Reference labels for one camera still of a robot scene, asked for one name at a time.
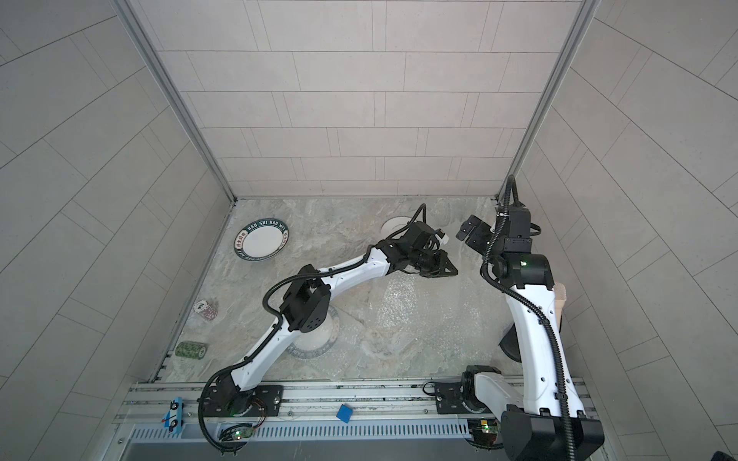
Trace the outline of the bubble wrap sheet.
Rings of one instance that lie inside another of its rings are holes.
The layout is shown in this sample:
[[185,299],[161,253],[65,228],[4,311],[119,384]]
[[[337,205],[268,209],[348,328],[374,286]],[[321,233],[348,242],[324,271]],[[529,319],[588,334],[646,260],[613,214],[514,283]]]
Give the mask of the bubble wrap sheet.
[[407,333],[392,317],[385,284],[367,284],[340,296],[332,306],[339,318],[334,344],[319,357],[285,353],[267,374],[271,380],[379,378],[407,347]]

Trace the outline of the green rimmed plate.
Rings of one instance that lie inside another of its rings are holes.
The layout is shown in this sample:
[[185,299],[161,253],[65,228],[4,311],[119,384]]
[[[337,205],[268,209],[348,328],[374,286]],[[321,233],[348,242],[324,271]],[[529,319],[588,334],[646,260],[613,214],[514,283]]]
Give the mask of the green rimmed plate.
[[340,318],[337,310],[330,305],[326,320],[316,330],[305,333],[297,338],[286,352],[293,357],[310,360],[324,355],[332,349],[338,340]]
[[234,252],[247,261],[271,259],[289,240],[288,225],[276,218],[263,218],[242,228],[234,239]]

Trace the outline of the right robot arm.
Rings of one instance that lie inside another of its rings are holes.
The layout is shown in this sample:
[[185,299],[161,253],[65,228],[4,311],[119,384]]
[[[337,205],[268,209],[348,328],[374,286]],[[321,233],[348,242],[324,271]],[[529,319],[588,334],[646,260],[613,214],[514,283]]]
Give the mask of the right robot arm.
[[509,176],[497,198],[496,220],[471,216],[457,239],[482,257],[480,276],[505,295],[523,365],[523,389],[501,374],[468,368],[465,398],[488,408],[511,460],[586,460],[605,441],[572,382],[555,313],[555,281],[545,255],[532,253],[540,233]]

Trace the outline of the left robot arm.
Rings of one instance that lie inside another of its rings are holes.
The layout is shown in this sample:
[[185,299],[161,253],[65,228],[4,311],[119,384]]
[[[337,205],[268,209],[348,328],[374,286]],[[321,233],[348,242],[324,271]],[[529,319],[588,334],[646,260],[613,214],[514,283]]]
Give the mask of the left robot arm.
[[338,265],[317,269],[308,264],[298,274],[273,285],[263,296],[263,309],[275,321],[241,361],[215,372],[198,399],[200,417],[244,414],[255,404],[255,389],[266,372],[298,337],[321,327],[332,298],[365,282],[403,272],[424,279],[459,274],[442,249],[447,235],[427,222],[422,204],[407,224],[363,255]]

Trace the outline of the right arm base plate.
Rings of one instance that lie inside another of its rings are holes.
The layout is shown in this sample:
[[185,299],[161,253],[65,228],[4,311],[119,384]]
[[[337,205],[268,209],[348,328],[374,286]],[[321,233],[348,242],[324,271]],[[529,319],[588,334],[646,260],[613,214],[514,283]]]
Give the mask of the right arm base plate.
[[435,381],[434,399],[436,411],[440,415],[462,415],[478,413],[479,409],[464,399],[462,383]]

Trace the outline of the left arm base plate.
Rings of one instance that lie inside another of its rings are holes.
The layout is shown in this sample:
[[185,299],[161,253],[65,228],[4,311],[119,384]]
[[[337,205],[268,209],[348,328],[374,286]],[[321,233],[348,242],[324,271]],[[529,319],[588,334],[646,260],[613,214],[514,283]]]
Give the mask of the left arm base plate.
[[282,404],[282,385],[260,385],[249,391],[236,391],[211,385],[198,400],[205,418],[276,417]]

